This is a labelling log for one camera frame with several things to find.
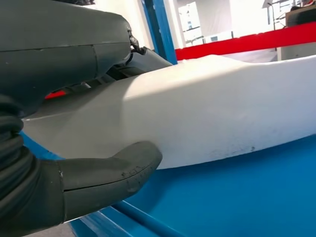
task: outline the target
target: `cable hose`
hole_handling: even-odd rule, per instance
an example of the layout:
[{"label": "cable hose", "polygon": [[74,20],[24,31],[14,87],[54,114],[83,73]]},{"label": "cable hose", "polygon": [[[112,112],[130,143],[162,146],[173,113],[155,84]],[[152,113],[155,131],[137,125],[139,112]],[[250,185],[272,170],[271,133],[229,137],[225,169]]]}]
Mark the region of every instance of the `cable hose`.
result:
[{"label": "cable hose", "polygon": [[23,122],[11,113],[0,113],[0,223],[27,206],[40,177],[39,160],[23,146],[19,134]]}]

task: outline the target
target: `red rail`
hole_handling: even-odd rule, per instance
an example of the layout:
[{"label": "red rail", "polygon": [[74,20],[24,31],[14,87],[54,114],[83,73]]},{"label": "red rail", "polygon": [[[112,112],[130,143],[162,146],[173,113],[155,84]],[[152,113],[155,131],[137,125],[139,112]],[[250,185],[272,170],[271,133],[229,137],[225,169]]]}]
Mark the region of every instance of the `red rail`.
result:
[{"label": "red rail", "polygon": [[210,54],[223,55],[311,42],[316,42],[316,22],[256,35],[176,49],[176,55],[176,59],[180,61],[183,59],[200,58]]}]

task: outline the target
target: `blue table surface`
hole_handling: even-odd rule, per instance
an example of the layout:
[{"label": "blue table surface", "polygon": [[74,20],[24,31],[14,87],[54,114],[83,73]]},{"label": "blue table surface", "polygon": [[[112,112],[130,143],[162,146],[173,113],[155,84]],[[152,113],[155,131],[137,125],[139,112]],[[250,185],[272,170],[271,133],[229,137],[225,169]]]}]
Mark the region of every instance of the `blue table surface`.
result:
[{"label": "blue table surface", "polygon": [[[100,220],[104,225],[97,226],[96,236],[110,232],[106,222],[123,230],[115,236],[316,236],[315,170],[316,136],[157,170],[141,191],[126,200],[145,216],[129,213],[127,203],[106,208],[99,212],[103,214]],[[157,233],[155,224],[166,231]]]}]

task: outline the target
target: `white wall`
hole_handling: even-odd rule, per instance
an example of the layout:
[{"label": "white wall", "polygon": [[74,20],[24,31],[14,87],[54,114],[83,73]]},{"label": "white wall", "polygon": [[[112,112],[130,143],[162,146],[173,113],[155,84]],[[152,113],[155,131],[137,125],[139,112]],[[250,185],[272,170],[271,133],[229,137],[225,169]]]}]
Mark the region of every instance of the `white wall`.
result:
[{"label": "white wall", "polygon": [[140,46],[154,48],[141,0],[95,0],[95,3],[90,8],[121,15],[130,23]]},{"label": "white wall", "polygon": [[210,36],[232,30],[229,0],[177,0],[179,7],[194,1],[198,9],[202,35]]},{"label": "white wall", "polygon": [[264,0],[230,0],[232,30],[235,37],[257,34],[273,29],[268,25]]}]

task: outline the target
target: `white surface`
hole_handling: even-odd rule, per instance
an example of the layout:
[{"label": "white surface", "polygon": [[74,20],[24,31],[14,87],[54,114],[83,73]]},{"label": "white surface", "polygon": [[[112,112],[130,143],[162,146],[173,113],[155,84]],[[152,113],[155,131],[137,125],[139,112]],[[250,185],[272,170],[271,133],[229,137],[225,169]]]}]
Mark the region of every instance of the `white surface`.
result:
[{"label": "white surface", "polygon": [[106,158],[149,140],[162,152],[160,168],[250,153],[316,132],[315,63],[210,55],[51,101],[25,132],[65,158]]}]

